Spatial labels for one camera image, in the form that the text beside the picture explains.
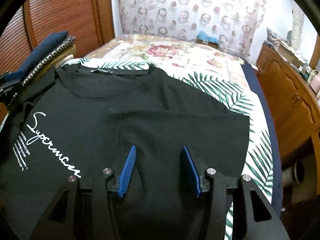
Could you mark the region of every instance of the silver screw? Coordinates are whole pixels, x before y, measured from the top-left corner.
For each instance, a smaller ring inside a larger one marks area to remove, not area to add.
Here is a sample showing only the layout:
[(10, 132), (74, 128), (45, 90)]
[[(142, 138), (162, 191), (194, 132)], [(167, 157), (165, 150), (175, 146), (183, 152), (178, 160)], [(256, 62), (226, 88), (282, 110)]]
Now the silver screw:
[(245, 181), (250, 181), (251, 177), (249, 175), (245, 174), (242, 176), (242, 179), (244, 179)]
[(112, 169), (110, 169), (110, 168), (105, 168), (105, 169), (103, 169), (103, 171), (102, 171), (102, 173), (103, 173), (103, 174), (106, 174), (106, 175), (110, 174), (111, 172), (112, 172)]
[(211, 175), (213, 175), (213, 174), (216, 174), (216, 170), (215, 169), (213, 169), (213, 168), (209, 168), (209, 169), (207, 169), (207, 173), (209, 173), (209, 174), (211, 174)]
[(77, 177), (76, 177), (75, 175), (71, 175), (71, 176), (68, 177), (68, 181), (69, 181), (69, 182), (73, 182), (73, 181), (75, 181), (76, 179), (77, 179)]

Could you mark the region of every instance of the navy blue bed edge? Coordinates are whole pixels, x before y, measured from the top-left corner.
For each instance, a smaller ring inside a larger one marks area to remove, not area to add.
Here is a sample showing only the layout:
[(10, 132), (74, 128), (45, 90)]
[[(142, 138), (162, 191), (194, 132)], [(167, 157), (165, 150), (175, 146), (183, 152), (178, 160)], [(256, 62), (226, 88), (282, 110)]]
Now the navy blue bed edge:
[(267, 100), (264, 96), (260, 83), (258, 81), (257, 75), (254, 72), (251, 65), (245, 60), (245, 64), (242, 65), (242, 69), (244, 72), (244, 76), (247, 79), (249, 84), (250, 90), (257, 94), (259, 100), (261, 102), (267, 126), (270, 135), (270, 142), (271, 142), (271, 152), (272, 152), (272, 161), (273, 161), (273, 189), (272, 189), (272, 201), (271, 205), (276, 211), (277, 215), (280, 216), (281, 214), (281, 207), (282, 207), (282, 169), (281, 169), (281, 161), (280, 161), (280, 154), (279, 154), (279, 147), (278, 147), (278, 139), (276, 136), (276, 129), (273, 123), (273, 119), (270, 113), (270, 109), (267, 103)]

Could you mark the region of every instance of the wooden dresser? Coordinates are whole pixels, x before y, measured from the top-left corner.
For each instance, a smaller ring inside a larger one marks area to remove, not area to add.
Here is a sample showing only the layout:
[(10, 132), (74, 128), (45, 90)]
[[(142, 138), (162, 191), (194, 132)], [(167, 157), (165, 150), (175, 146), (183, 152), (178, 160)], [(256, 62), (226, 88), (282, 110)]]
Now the wooden dresser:
[(308, 83), (275, 50), (263, 44), (257, 60), (258, 79), (267, 99), (278, 137), (282, 164), (312, 142), (320, 194), (320, 107)]

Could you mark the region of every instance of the t-shirt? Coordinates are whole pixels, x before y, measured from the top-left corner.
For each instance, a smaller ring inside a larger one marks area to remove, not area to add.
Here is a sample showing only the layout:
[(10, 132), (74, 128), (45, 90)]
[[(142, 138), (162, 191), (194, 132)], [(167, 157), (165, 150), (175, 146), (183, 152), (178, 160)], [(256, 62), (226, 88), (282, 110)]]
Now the t-shirt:
[(195, 197), (181, 170), (184, 145), (226, 176), (240, 177), (244, 166), (249, 117), (153, 65), (114, 73), (64, 65), (20, 100), (0, 134), (0, 193), (3, 213), (23, 240), (70, 175), (102, 176), (132, 145), (128, 191), (112, 200), (123, 239), (199, 233), (207, 200)]

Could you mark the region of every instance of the white sheet with green leaves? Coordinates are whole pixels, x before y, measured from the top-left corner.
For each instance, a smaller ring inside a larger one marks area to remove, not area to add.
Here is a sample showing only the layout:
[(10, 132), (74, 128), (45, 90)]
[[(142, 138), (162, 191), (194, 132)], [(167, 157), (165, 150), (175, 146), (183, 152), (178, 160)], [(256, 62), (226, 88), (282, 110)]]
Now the white sheet with green leaves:
[[(147, 62), (110, 61), (108, 59), (73, 59), (65, 64), (81, 63), (91, 68), (148, 69)], [(242, 174), (250, 175), (271, 203), (273, 186), (273, 165), (271, 143), (265, 115), (258, 96), (252, 91), (231, 81), (219, 80), (212, 72), (179, 68), (176, 66), (156, 65), (169, 76), (181, 80), (207, 93), (223, 103), (231, 111), (250, 117), (249, 145)], [(232, 238), (233, 206), (226, 220), (225, 240)]]

